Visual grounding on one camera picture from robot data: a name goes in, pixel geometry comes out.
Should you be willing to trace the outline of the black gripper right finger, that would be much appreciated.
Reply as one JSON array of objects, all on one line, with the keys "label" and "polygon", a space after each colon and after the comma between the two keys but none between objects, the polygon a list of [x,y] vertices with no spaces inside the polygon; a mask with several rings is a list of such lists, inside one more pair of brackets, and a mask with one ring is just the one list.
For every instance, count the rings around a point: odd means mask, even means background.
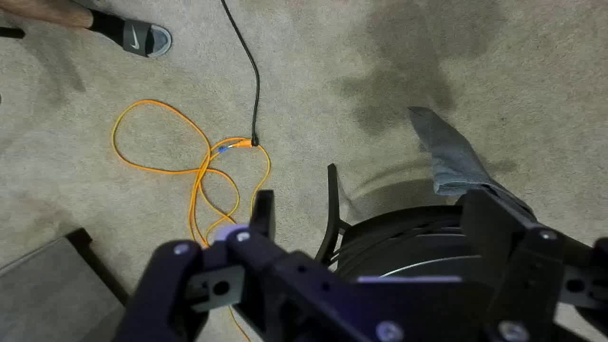
[{"label": "black gripper right finger", "polygon": [[462,228],[492,289],[483,323],[490,342],[583,342],[555,321],[561,304],[608,333],[604,238],[585,245],[488,188],[464,196]]}]

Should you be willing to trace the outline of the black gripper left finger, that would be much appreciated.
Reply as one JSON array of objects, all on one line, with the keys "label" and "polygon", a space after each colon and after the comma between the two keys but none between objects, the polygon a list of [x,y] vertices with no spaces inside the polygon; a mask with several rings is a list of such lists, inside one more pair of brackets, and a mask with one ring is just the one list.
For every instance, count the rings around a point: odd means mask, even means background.
[{"label": "black gripper left finger", "polygon": [[194,342],[207,321],[188,308],[186,285],[201,270],[194,241],[162,243],[150,257],[112,342]]}]

